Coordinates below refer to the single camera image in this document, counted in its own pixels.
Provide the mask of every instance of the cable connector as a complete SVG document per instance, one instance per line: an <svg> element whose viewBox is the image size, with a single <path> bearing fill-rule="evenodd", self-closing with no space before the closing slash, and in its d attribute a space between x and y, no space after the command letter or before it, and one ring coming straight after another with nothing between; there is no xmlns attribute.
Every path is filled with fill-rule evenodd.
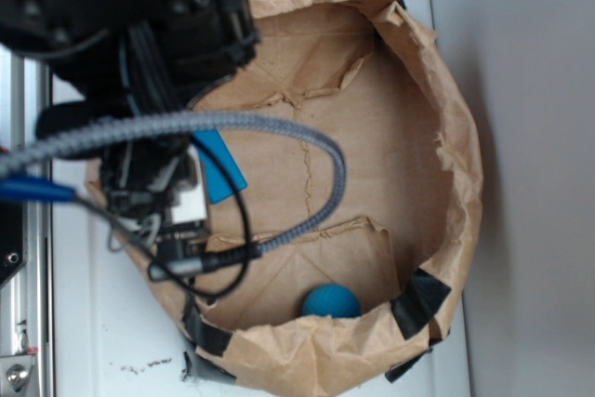
<svg viewBox="0 0 595 397"><path fill-rule="evenodd" d="M199 274L211 273L224 267L241 264L244 261L245 248L239 246L230 250L219 252L205 252L199 256L192 256L184 259L176 259L166 263L168 269L183 278L198 276ZM149 266L149 278L153 282L166 281L169 275L156 263Z"/></svg>

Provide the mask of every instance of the blue cable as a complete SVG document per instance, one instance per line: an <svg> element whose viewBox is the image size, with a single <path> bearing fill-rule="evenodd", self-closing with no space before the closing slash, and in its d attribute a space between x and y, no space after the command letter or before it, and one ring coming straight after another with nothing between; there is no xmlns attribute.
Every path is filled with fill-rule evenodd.
<svg viewBox="0 0 595 397"><path fill-rule="evenodd" d="M75 196L74 188L40 177L15 175L0 181L0 200L69 203Z"/></svg>

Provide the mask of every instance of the blue ball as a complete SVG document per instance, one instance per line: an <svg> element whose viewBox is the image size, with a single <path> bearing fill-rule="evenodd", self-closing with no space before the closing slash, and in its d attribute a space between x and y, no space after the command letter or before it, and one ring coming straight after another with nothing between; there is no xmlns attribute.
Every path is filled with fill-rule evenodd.
<svg viewBox="0 0 595 397"><path fill-rule="evenodd" d="M333 318L356 318L362 316L362 307L357 297L347 287L337 284L321 285L313 289L302 307L303 316L332 316Z"/></svg>

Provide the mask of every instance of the black tape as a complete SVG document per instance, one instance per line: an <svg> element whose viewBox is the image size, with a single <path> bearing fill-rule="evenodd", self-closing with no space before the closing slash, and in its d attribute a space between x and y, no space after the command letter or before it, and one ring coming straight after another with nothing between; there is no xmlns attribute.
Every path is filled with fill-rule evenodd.
<svg viewBox="0 0 595 397"><path fill-rule="evenodd" d="M423 357L427 353L431 353L433 351L432 346L434 346L434 345L436 345L436 344L438 344L440 342L441 342L441 340L439 340L439 339L430 338L430 343L429 343L430 348L427 351L420 353L417 357L414 357L414 358L412 358L411 360L409 360L409 361L407 361L405 363L396 364L391 369L389 369L388 372L386 372L384 374L384 377L390 383L394 383L399 378L401 378L402 376L404 376L407 372L409 372L409 370L413 366L415 366L417 364L417 362L419 362L419 360L421 360L421 357Z"/></svg>
<svg viewBox="0 0 595 397"><path fill-rule="evenodd" d="M216 364L201 357L196 352L184 352L186 369L182 380L187 377L198 377L203 380L212 380L226 385L234 385L236 378L229 372L221 369Z"/></svg>
<svg viewBox="0 0 595 397"><path fill-rule="evenodd" d="M397 4L401 6L402 9L405 11L407 10L407 5L405 4L405 0L397 0Z"/></svg>
<svg viewBox="0 0 595 397"><path fill-rule="evenodd" d="M419 360L421 360L421 357L423 357L425 354L426 354L426 352L422 353L421 355L418 355L416 358L413 358L413 359L409 360L408 362L397 364L396 366L393 366L384 375L384 377L386 377L386 379L390 383L394 383L399 378L401 378L402 376L404 376L405 373L407 373L409 371L409 369L411 369L413 366L415 366L417 364L417 362Z"/></svg>
<svg viewBox="0 0 595 397"><path fill-rule="evenodd" d="M438 278L416 270L401 295L391 302L392 314L405 339L418 334L430 322L450 291Z"/></svg>
<svg viewBox="0 0 595 397"><path fill-rule="evenodd" d="M211 355L223 356L233 334L206 323L201 318L201 313L192 299L186 303L182 322L196 346Z"/></svg>

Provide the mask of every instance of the white surface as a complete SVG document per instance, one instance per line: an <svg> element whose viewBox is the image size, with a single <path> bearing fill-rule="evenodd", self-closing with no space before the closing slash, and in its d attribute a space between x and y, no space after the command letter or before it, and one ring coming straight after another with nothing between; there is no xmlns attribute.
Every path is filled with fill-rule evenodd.
<svg viewBox="0 0 595 397"><path fill-rule="evenodd" d="M432 8L483 144L465 294L473 393L595 395L595 0Z"/></svg>
<svg viewBox="0 0 595 397"><path fill-rule="evenodd" d="M430 23L429 0L405 0ZM63 83L56 99L78 97ZM81 184L84 166L57 162L57 181ZM59 397L266 396L214 382L182 382L186 345L125 255L108 253L108 229L78 208L56 206L56 362ZM169 360L165 364L148 364ZM462 310L452 334L405 377L391 385L378 377L345 395L469 396Z"/></svg>

